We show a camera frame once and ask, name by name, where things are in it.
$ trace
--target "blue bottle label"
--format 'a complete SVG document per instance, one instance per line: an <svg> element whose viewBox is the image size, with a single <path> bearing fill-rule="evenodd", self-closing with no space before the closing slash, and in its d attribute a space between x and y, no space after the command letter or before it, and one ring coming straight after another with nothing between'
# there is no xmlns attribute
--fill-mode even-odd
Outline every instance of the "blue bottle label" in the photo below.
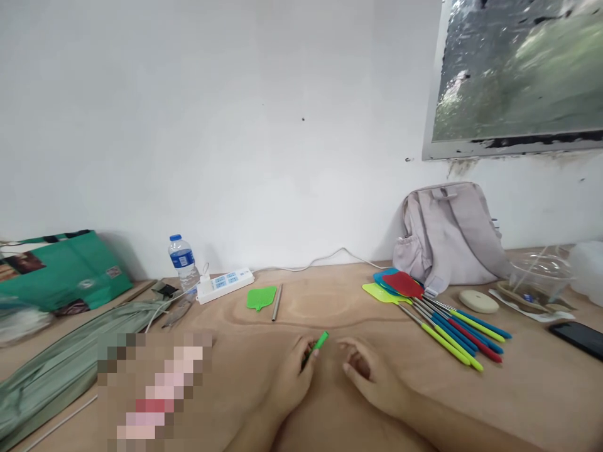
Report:
<svg viewBox="0 0 603 452"><path fill-rule="evenodd" d="M171 262L176 268L188 267L195 263L192 250L180 250L170 254Z"/></svg>

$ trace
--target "green handle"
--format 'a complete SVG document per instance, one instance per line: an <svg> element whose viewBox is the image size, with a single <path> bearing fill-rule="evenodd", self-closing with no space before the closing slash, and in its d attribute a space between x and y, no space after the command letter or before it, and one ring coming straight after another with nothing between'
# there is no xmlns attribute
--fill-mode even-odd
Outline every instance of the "green handle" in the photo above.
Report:
<svg viewBox="0 0 603 452"><path fill-rule="evenodd" d="M322 336L316 341L316 344L314 344L314 347L312 347L312 349L310 350L310 353L308 353L308 356L306 356L303 359L303 361L301 362L301 369L302 370L303 370L304 367L306 367L306 363L310 359L310 355L314 352L314 350L320 350L320 347L322 347L322 345L325 343L325 341L327 339L329 339L329 333L327 333L325 331L324 333L322 333Z"/></svg>
<svg viewBox="0 0 603 452"><path fill-rule="evenodd" d="M456 348L446 342L442 336L433 331L429 325L427 325L426 323L422 323L421 328L427 331L427 333L429 333L432 338L436 339L436 341L439 342L446 350L452 353L457 358L457 360L461 361L464 365L469 365L469 360L465 358L461 353L459 353Z"/></svg>
<svg viewBox="0 0 603 452"><path fill-rule="evenodd" d="M440 325L435 326L435 330L440 334L440 336L444 337L450 344L456 348L465 358L469 360L471 366L473 366L478 372L484 371L484 366L482 366L478 360L476 360L473 356L467 353L467 350L462 348L458 342L456 342L452 336L450 336Z"/></svg>
<svg viewBox="0 0 603 452"><path fill-rule="evenodd" d="M498 342L504 342L504 337L502 337L500 334L497 334L491 330L488 330L484 325L480 325L479 323L474 322L470 318L465 317L463 314L459 314L458 312L456 312L452 309L450 310L450 314L454 315L455 317L460 318L462 321L473 326L476 330L481 331L486 336L490 336L492 339L497 340Z"/></svg>

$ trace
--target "round soap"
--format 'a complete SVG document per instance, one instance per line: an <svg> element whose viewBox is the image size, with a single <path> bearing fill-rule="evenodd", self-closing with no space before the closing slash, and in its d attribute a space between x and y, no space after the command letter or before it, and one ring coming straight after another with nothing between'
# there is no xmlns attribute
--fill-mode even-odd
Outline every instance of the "round soap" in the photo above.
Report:
<svg viewBox="0 0 603 452"><path fill-rule="evenodd" d="M498 311L498 303L488 295L478 291L462 291L459 294L461 302L469 309L482 314L494 314Z"/></svg>

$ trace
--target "blue handle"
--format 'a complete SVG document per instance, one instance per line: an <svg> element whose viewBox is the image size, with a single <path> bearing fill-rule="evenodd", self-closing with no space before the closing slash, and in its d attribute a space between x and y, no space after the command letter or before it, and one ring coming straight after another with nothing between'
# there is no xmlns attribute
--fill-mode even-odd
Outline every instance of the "blue handle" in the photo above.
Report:
<svg viewBox="0 0 603 452"><path fill-rule="evenodd" d="M475 344L468 340L465 336L461 335L456 328L452 328L452 325L445 321L442 316L440 316L438 313L434 313L432 320L434 323L440 325L441 329L446 331L456 342L458 342L459 345L464 348L467 353L469 353L469 355L473 357L475 356L475 353L477 352L477 347Z"/></svg>
<svg viewBox="0 0 603 452"><path fill-rule="evenodd" d="M470 314L467 314L466 312L461 311L460 309L457 309L457 312L460 314L463 314L465 317L467 317L468 319L473 320L476 323L479 323L482 326L485 326L486 328L488 328L488 330L493 331L494 333L498 333L500 334L502 337L504 337L505 339L513 339L513 336L511 336L509 333L507 333L504 330L501 330L500 328L496 328L495 326L490 325L489 323L486 323L483 320L478 319L477 317L473 317Z"/></svg>
<svg viewBox="0 0 603 452"><path fill-rule="evenodd" d="M498 344L492 342L486 336L482 336L482 334L479 333L475 328L473 328L473 326L470 326L467 323L463 322L460 318L456 318L455 321L460 324L463 328L465 328L469 333L473 334L475 336L475 339L487 345L490 350L494 350L499 355L502 355L504 353L504 350Z"/></svg>

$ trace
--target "power strip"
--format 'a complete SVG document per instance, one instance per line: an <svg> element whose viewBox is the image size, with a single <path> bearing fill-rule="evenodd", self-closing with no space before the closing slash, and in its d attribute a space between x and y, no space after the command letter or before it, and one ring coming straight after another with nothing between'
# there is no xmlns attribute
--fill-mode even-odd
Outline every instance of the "power strip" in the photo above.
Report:
<svg viewBox="0 0 603 452"><path fill-rule="evenodd" d="M248 268L237 270L209 281L202 281L197 286L197 301L205 304L230 292L252 284L256 278Z"/></svg>

